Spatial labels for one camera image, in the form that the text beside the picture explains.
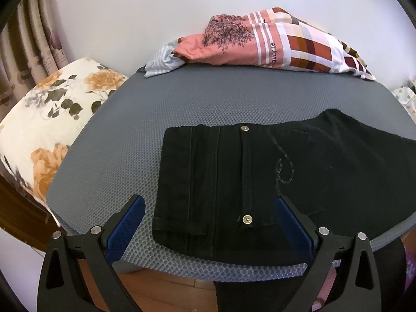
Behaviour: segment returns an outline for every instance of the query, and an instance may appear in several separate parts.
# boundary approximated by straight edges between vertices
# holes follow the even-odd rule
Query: wooden furniture
[[[63,231],[50,214],[20,195],[3,177],[0,177],[0,228],[41,251],[46,251],[54,231]]]

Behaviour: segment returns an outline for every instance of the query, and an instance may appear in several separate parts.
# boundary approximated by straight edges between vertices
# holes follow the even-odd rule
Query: gray textured mat
[[[150,79],[138,73],[101,106],[80,133],[49,188],[47,203],[65,228],[84,233],[94,224],[102,225],[131,194],[141,194],[146,215],[123,259],[147,268],[216,281],[301,275],[304,264],[222,264],[156,244],[151,221],[162,139],[165,129],[172,126],[274,124],[309,119],[327,108],[416,139],[416,125],[387,89],[348,75],[206,65],[186,65]],[[415,222],[413,215],[374,240],[373,248],[380,248]]]

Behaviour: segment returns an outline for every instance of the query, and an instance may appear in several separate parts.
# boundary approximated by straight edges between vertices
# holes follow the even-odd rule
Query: fabric pile
[[[244,16],[213,16],[203,34],[164,45],[144,67],[145,77],[197,62],[349,73],[375,81],[362,58],[346,43],[279,7]]]

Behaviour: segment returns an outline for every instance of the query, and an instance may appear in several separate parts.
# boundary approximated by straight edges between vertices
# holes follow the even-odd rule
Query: cushion
[[[0,158],[36,201],[46,192],[78,134],[126,76],[83,58],[27,93],[0,123]]]

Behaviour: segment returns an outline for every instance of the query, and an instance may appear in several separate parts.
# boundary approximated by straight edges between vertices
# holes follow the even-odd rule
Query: tree print
[[[254,33],[241,16],[221,14],[211,18],[204,33],[204,46],[216,44],[226,54],[229,45],[244,47]]]

